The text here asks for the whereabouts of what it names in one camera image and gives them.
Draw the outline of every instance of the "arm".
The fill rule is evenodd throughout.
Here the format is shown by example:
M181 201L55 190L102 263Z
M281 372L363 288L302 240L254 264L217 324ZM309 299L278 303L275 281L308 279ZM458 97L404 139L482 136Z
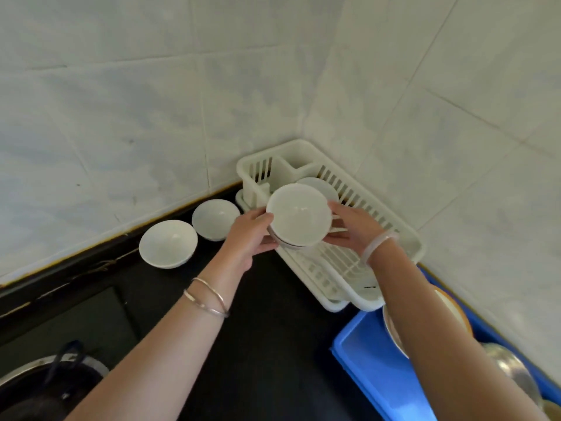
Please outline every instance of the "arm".
M264 240L272 214L250 211L236 219L218 254L200 273L229 308L252 255L277 246ZM223 311L201 283L189 293ZM183 408L223 318L182 296L154 329L86 396L66 421L175 420Z
M330 203L347 232L325 241L362 254L382 227L364 210ZM451 316L405 252L389 239L368 260L432 410L439 420L547 420Z

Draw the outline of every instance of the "white tiled wall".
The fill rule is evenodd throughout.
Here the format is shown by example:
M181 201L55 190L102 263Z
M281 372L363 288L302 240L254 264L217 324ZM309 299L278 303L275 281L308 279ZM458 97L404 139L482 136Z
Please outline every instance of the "white tiled wall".
M561 0L346 0L304 136L561 384Z
M344 0L0 0L0 283L293 138Z

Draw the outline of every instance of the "metal bowl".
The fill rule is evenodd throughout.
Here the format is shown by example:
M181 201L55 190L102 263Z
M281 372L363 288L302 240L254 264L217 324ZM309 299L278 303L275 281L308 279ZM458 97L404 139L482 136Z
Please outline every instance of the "metal bowl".
M543 400L540 395L540 389L537 388L537 384L534 378L529 373L528 369L524 366L522 361L516 357L506 347L495 343L483 344L485 352L491 357L496 365L505 373L506 376L513 379L514 382L524 390L530 399L537 404L537 406L543 408Z

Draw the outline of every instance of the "blue container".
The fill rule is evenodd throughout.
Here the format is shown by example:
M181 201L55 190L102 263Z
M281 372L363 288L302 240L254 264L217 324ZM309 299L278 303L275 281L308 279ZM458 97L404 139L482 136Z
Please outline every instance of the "blue container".
M441 283L421 270L429 282L442 288ZM512 350L534 376L543 398L561 405L561 389L554 382L469 307L458 303L478 341L496 342ZM381 310L357 314L335 338L331 351L385 420L436 420L411 362L389 336Z

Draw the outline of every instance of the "white plastic dish rack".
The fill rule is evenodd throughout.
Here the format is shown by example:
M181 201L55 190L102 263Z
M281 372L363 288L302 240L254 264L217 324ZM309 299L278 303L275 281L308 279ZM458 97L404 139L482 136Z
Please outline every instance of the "white plastic dish rack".
M399 244L414 263L426 251L411 226L310 142L292 140L245 156L237 163L237 173L243 189L236 202L244 211L266 205L270 195L285 184L318 177L337 190L342 204L363 208L384 229L399 233ZM365 311L384 305L374 272L350 249L321 242L298 251L279 247L277 252L329 311L340 311L349 301Z

